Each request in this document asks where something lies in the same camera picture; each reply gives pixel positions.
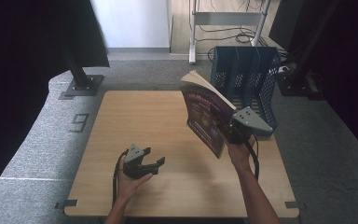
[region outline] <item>wrist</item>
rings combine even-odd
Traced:
[[[117,196],[116,200],[115,200],[115,205],[117,206],[124,206],[126,207],[127,204],[129,203],[130,199],[127,199],[125,197],[120,197],[119,195]]]
[[[234,165],[236,169],[237,168],[246,169],[251,167],[249,163],[249,157],[245,157],[245,156],[231,157],[231,163]]]
[[[249,164],[248,161],[235,163],[234,168],[237,171],[237,173],[239,173],[239,174],[245,174],[248,172],[252,172],[251,165]]]

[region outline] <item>forearm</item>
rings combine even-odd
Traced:
[[[268,198],[255,179],[250,166],[247,164],[238,165],[236,170],[250,223],[280,223]]]
[[[127,207],[127,200],[117,198],[104,224],[119,224]]]

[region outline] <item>desk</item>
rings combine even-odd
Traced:
[[[143,164],[165,156],[159,174],[128,204],[129,217],[246,217],[237,174],[227,150],[218,160],[186,126],[179,91],[109,91],[105,94],[66,206],[68,216],[107,216],[112,175],[121,152],[134,143],[151,147]],[[297,217],[286,171],[274,137],[259,142],[259,183],[279,217]]]

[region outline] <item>black cable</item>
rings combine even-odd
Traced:
[[[211,61],[211,63],[213,63],[213,59],[211,58],[211,54],[214,56],[214,48],[211,48],[211,49],[208,50],[209,61]]]
[[[258,158],[258,139],[257,139],[257,136],[255,135],[255,134],[252,134],[253,136],[254,136],[254,138],[255,138],[255,143],[256,143],[256,145],[257,145],[257,148],[256,148],[256,156],[257,156],[257,158]]]
[[[264,4],[264,0],[261,1],[260,6],[258,6],[257,3],[256,3],[256,7],[252,7],[252,6],[250,6],[250,4],[248,4],[246,11],[248,11],[248,8],[251,8],[253,10],[261,11],[262,8],[263,8],[263,4]]]
[[[227,29],[221,29],[221,30],[205,30],[200,25],[199,25],[199,28],[203,32],[221,32],[221,31],[229,31],[229,30],[240,30],[240,27],[227,28]]]
[[[258,175],[259,175],[259,163],[258,163],[258,158],[257,155],[255,154],[255,151],[253,150],[251,144],[245,140],[244,144],[246,145],[246,147],[248,148],[249,152],[251,153],[252,159],[254,161],[255,164],[255,179],[258,180]]]
[[[245,0],[243,0],[242,4],[238,7],[237,11],[240,11],[240,8],[245,4]]]
[[[211,6],[212,6],[212,8],[214,9],[214,11],[216,11],[216,8],[214,8],[214,6],[213,6],[212,0],[211,0]]]
[[[118,174],[118,166],[120,165],[121,162],[121,158],[123,158],[123,156],[127,155],[128,153],[128,149],[126,151],[124,151],[123,153],[121,153],[121,155],[118,157],[117,163],[116,163],[116,167],[115,167],[115,172],[113,173],[113,201],[112,201],[112,206],[116,201],[116,197],[117,197],[117,174]]]
[[[240,40],[240,37],[241,36],[245,36],[245,37],[248,37],[248,40]],[[250,35],[247,35],[246,33],[239,33],[235,36],[235,41],[237,41],[238,43],[242,43],[242,44],[247,44],[247,43],[250,43],[251,42],[251,36]]]
[[[245,10],[245,11],[248,11],[250,4],[251,4],[251,0],[248,0],[248,5],[246,6],[246,10]]]
[[[205,40],[225,40],[225,39],[231,39],[231,38],[236,38],[238,35],[232,35],[232,36],[228,36],[228,37],[224,37],[224,38],[205,38],[205,39],[197,39],[197,41],[201,42],[201,41],[205,41]]]
[[[243,33],[246,33],[246,32],[243,31],[243,30],[246,30],[246,31],[251,32],[251,33],[253,33],[253,34],[255,35],[255,31],[253,31],[253,30],[251,30],[251,29],[244,28],[244,27],[242,27],[242,26],[240,26],[240,29],[241,29],[241,32],[243,32]]]

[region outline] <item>book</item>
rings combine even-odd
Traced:
[[[182,77],[180,90],[186,102],[188,127],[220,159],[224,139],[219,134],[217,120],[212,115],[211,108],[223,122],[230,123],[236,107],[196,71]]]

